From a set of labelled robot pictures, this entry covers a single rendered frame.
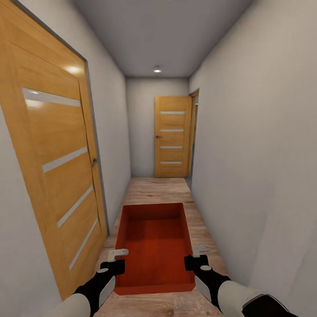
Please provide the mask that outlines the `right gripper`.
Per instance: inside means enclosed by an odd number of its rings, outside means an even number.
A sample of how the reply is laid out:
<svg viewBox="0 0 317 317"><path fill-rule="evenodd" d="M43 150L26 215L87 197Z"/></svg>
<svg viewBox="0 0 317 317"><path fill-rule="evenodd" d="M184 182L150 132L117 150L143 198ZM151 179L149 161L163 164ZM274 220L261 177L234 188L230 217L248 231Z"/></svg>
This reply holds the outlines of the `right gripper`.
<svg viewBox="0 0 317 317"><path fill-rule="evenodd" d="M191 270L194 271L194 266L199 261L209 264L208 263L208 258L207 258L207 256L205 254L204 255L200 255L199 258L195 258L193 256L184 257L184 263L185 263L186 271L191 271Z"/></svg>

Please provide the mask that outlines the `storage box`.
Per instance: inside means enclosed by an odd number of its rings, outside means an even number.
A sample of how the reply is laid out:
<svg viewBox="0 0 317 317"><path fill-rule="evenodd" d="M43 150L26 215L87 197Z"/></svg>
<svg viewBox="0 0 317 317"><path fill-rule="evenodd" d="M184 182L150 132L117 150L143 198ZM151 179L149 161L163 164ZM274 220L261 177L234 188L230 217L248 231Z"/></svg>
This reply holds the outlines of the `storage box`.
<svg viewBox="0 0 317 317"><path fill-rule="evenodd" d="M192 291L193 270L184 257L192 256L183 203L124 205L115 250L127 249L125 273L115 276L118 295Z"/></svg>

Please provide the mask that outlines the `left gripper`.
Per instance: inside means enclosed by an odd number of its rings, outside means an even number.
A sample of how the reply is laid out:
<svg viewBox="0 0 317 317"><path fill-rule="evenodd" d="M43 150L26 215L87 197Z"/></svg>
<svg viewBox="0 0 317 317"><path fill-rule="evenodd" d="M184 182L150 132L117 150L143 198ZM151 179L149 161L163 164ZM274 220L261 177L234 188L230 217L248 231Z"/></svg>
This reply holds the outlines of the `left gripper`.
<svg viewBox="0 0 317 317"><path fill-rule="evenodd" d="M103 267L106 267L109 265L111 265L115 268L116 275L125 273L125 260L124 259L116 260L115 262L111 262L111 263L102 262L100 264L100 267L103 268Z"/></svg>

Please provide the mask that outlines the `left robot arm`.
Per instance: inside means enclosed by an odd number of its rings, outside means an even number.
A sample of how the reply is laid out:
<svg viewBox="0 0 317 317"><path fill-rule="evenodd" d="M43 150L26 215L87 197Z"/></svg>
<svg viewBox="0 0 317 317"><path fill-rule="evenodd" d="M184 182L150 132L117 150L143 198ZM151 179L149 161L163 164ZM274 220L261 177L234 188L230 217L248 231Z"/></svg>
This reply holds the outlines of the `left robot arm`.
<svg viewBox="0 0 317 317"><path fill-rule="evenodd" d="M128 254L127 249L109 251L108 262L100 264L101 269L90 281L39 317L93 317L113 292L115 276L125 273L125 260L116 260L115 257Z"/></svg>

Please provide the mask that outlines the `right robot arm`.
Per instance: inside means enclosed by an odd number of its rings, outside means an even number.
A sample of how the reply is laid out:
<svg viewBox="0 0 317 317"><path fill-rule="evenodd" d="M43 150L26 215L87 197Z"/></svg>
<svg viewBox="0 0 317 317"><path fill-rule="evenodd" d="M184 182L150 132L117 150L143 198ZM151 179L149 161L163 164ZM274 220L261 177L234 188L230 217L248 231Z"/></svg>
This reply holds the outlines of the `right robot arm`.
<svg viewBox="0 0 317 317"><path fill-rule="evenodd" d="M192 246L192 251L184 257L186 271L194 271L198 291L225 317L298 317L275 296L213 271L207 256L199 254L210 251L209 245Z"/></svg>

